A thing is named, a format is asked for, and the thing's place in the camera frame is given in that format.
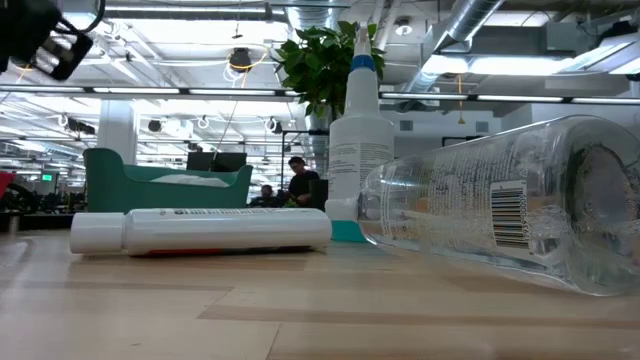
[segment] red object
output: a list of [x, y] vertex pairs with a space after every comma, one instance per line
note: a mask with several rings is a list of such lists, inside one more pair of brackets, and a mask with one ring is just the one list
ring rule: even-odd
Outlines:
[[0, 172], [0, 199], [4, 196], [4, 191], [7, 190], [7, 185], [13, 182], [16, 178], [16, 174]]

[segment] clear plastic bottle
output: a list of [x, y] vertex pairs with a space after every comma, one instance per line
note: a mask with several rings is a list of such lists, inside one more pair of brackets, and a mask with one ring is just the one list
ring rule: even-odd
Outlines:
[[593, 295], [640, 279], [640, 142], [570, 116], [404, 157], [360, 193], [365, 237]]

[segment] bottle cap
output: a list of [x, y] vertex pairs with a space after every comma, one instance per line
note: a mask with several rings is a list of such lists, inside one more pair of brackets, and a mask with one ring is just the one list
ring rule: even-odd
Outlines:
[[122, 251], [124, 217], [121, 213], [75, 214], [71, 224], [71, 252], [91, 254]]
[[358, 198], [329, 199], [324, 205], [326, 214], [332, 221], [358, 220]]

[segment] wooden table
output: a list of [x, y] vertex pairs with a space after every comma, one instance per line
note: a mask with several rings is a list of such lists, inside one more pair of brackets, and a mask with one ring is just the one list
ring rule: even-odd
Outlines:
[[72, 255], [0, 238], [0, 359], [637, 359], [640, 296], [593, 298], [327, 253]]

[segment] white plastic tube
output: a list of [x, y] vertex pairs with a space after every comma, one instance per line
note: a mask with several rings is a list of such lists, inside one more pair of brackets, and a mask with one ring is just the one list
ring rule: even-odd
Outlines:
[[324, 247], [329, 218], [316, 209], [141, 209], [78, 213], [71, 225], [75, 254], [130, 256], [206, 254], [223, 249]]

